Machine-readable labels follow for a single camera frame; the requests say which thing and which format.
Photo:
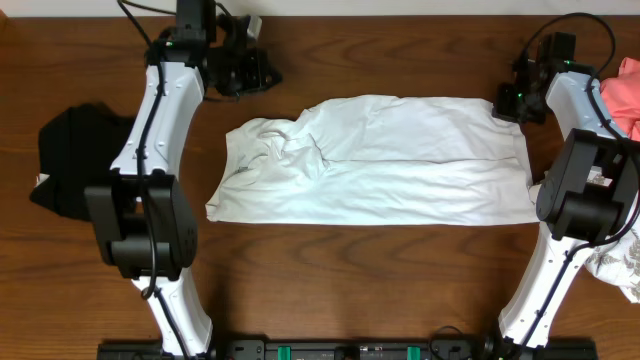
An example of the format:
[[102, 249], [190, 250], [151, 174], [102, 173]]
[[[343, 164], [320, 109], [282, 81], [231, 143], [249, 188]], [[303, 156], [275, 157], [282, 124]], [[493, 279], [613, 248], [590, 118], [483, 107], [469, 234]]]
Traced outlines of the white printed t-shirt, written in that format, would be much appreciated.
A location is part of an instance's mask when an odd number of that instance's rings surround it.
[[533, 223], [520, 128], [479, 98], [365, 95], [226, 136], [212, 222], [314, 225]]

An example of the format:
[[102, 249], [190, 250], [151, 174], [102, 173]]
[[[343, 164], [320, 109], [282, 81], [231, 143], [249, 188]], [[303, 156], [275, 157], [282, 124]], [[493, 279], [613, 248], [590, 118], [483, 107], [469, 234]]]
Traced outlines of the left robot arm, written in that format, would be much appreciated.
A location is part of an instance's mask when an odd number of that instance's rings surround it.
[[213, 323], [191, 266], [197, 221], [179, 183], [191, 122], [208, 89], [238, 100], [281, 82], [257, 40], [262, 20], [217, 1], [179, 1], [175, 24], [146, 37], [146, 88], [108, 177], [85, 198], [104, 263], [132, 281], [161, 332], [157, 342], [107, 342], [100, 359], [213, 359]]

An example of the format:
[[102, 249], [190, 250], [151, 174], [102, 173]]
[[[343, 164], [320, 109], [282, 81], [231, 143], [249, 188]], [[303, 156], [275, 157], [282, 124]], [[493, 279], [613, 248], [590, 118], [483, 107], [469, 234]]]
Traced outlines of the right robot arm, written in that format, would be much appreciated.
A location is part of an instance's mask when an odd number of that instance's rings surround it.
[[575, 44], [575, 35], [556, 32], [540, 40], [534, 58], [521, 53], [514, 81], [500, 85], [494, 104], [495, 117], [517, 124], [553, 114], [564, 138], [537, 193], [534, 254], [486, 347], [494, 358], [545, 348], [580, 268], [597, 247], [619, 240], [639, 213], [639, 145], [609, 120], [596, 70], [575, 61]]

